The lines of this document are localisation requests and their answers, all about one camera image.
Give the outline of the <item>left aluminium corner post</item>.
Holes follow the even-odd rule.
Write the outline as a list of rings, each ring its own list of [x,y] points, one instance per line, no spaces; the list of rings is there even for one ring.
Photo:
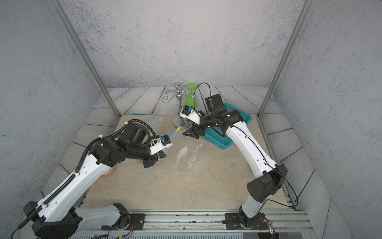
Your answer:
[[[72,26],[72,23],[70,19],[68,18],[62,4],[58,0],[49,0],[48,1],[50,6],[52,7],[53,11],[55,12],[58,20],[60,21],[63,29],[69,36],[71,42],[74,44],[80,58],[82,59],[83,63],[85,64],[86,68],[88,69],[91,77],[95,81],[96,85],[98,86],[100,92],[104,96],[106,102],[113,110],[116,117],[119,119],[121,118],[121,113],[117,109],[114,100],[110,96],[108,90],[106,89],[103,81],[101,80],[101,77],[99,73],[97,72],[91,58],[89,57],[88,53],[86,52],[86,49],[84,45],[82,44],[80,38],[78,37],[78,34],[76,33],[74,27]]]

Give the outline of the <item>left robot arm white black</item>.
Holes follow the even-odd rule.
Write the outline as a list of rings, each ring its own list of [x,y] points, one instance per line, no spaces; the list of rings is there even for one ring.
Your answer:
[[[38,202],[27,203],[22,229],[33,221],[32,230],[39,239],[68,239],[74,233],[94,227],[125,230],[131,226],[130,214],[121,203],[104,208],[81,209],[74,205],[102,175],[126,159],[140,159],[149,168],[166,157],[172,146],[168,135],[159,136],[140,119],[127,121],[108,136],[99,136],[85,148],[75,170]]]

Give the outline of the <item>orange patterned bowl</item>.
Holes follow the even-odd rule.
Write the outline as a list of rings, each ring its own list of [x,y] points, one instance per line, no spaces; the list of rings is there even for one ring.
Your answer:
[[[103,173],[100,178],[106,178],[106,177],[109,177],[114,171],[114,168],[110,168],[107,172]]]

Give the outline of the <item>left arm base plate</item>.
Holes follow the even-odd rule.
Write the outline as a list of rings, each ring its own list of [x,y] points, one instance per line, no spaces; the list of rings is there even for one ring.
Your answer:
[[[142,231],[146,215],[143,213],[133,213],[122,215],[112,226],[102,226],[103,231]]]

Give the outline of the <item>silver metal cup stand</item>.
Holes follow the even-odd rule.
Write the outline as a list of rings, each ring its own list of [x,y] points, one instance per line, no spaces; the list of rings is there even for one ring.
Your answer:
[[[179,107],[179,113],[181,109],[186,105],[186,97],[189,94],[187,85],[182,83],[175,83],[174,90],[165,90],[164,97],[162,98],[163,103],[169,103],[174,97],[176,97],[176,105]],[[177,116],[173,120],[173,126],[178,128],[182,127],[184,129],[188,129],[192,125],[192,122],[188,119],[184,119],[180,116]]]

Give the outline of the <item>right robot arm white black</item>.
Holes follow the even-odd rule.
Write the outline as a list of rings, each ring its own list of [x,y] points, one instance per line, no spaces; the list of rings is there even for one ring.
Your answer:
[[[251,134],[242,114],[235,108],[228,109],[220,94],[206,98],[206,102],[210,104],[208,115],[191,106],[183,106],[180,117],[192,122],[192,127],[183,134],[198,139],[205,136],[208,129],[219,128],[222,135],[236,144],[255,176],[247,183],[249,196],[238,211],[241,226],[251,229],[266,201],[282,187],[287,168],[266,154]]]

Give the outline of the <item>aluminium corner post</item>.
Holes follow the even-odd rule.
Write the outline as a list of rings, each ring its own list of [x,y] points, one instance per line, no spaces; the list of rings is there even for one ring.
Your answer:
[[[110,96],[108,90],[106,89],[103,81],[101,80],[101,77],[99,73],[97,72],[91,58],[89,57],[88,53],[86,52],[86,49],[84,45],[82,44],[80,38],[78,37],[78,34],[76,33],[74,27],[72,26],[72,23],[70,19],[68,18],[62,4],[58,0],[49,0],[48,1],[50,6],[52,7],[53,11],[55,12],[58,20],[60,21],[63,29],[69,36],[71,42],[74,44],[80,58],[82,59],[83,63],[85,64],[86,68],[88,69],[91,77],[95,81],[96,85],[98,86],[100,92],[104,96],[106,102],[113,110],[116,117],[119,119],[121,118],[121,113],[117,109],[114,100]]]
[[[261,108],[260,108],[260,111],[258,113],[258,118],[261,118],[262,115],[265,113],[265,110],[268,106],[268,103],[269,101],[271,100],[271,97],[281,79],[281,76],[284,72],[284,69],[288,63],[288,60],[293,52],[293,48],[294,48],[294,45],[296,44],[300,34],[301,34],[301,31],[302,31],[302,28],[304,26],[304,23],[306,21],[306,18],[308,17],[308,14],[311,10],[311,7],[312,7],[312,4],[313,4],[313,0],[306,0],[304,1],[303,5],[302,5],[302,9],[300,11],[300,14],[297,18],[297,21],[295,23],[295,26],[292,30],[292,33],[289,37],[289,40],[287,42],[287,45],[285,47],[285,50],[282,54],[282,57],[281,57],[281,60],[278,64],[278,67],[275,71],[275,74],[270,82],[270,85],[268,87],[268,90],[267,90],[267,93],[266,93],[266,96],[264,98],[264,101],[261,105]]]

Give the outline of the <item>right aluminium corner post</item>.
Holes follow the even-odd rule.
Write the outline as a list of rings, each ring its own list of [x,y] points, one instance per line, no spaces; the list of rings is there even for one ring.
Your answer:
[[[267,90],[267,93],[266,93],[266,96],[264,98],[264,101],[261,105],[261,108],[260,108],[260,111],[258,113],[258,118],[261,118],[262,115],[265,113],[265,110],[268,106],[268,103],[269,101],[271,100],[271,97],[281,79],[281,76],[284,72],[284,69],[288,63],[288,60],[293,52],[293,48],[294,48],[294,45],[296,44],[300,34],[301,34],[301,31],[302,31],[302,28],[304,26],[304,23],[306,21],[306,18],[308,17],[308,14],[311,10],[311,7],[312,7],[312,4],[313,4],[313,0],[306,0],[304,1],[303,5],[302,5],[302,9],[300,11],[300,14],[297,18],[297,21],[295,23],[295,26],[292,30],[292,33],[289,37],[289,40],[287,42],[287,45],[285,47],[285,50],[282,54],[282,57],[281,57],[281,60],[278,64],[278,67],[275,71],[275,74],[270,82],[270,85],[268,87],[268,90]]]

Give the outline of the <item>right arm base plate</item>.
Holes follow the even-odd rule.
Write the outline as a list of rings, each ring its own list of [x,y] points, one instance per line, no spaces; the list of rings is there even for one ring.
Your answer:
[[[227,230],[266,230],[269,228],[268,220],[263,213],[253,218],[247,218],[244,213],[226,213],[221,221]]]

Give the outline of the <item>green plastic cup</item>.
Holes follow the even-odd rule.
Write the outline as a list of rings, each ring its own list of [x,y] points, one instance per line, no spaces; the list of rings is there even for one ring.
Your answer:
[[[195,83],[187,84],[187,89],[188,89],[189,94],[186,97],[186,105],[189,107],[192,107],[193,109],[196,108],[196,100],[195,100],[196,88],[197,88],[197,84],[195,84]]]

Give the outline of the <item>clear zipper bag blue seal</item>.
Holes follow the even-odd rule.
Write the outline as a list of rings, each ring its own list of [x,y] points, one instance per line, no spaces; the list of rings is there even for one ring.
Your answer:
[[[163,131],[167,133],[172,142],[170,148],[165,148],[166,157],[157,161],[153,166],[147,169],[147,172],[156,172],[164,169],[175,169],[179,172],[194,171],[196,162],[202,157],[203,150],[207,141],[204,139],[194,139],[183,135],[185,129],[179,127],[175,129],[170,126],[167,129],[169,120],[164,116],[154,116],[146,121],[157,133]]]

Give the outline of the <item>aluminium rail frame front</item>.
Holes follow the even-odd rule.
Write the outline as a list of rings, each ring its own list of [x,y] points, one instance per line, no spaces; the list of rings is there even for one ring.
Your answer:
[[[305,211],[264,210],[245,229],[232,210],[134,211],[125,231],[100,227],[74,239],[321,239]]]

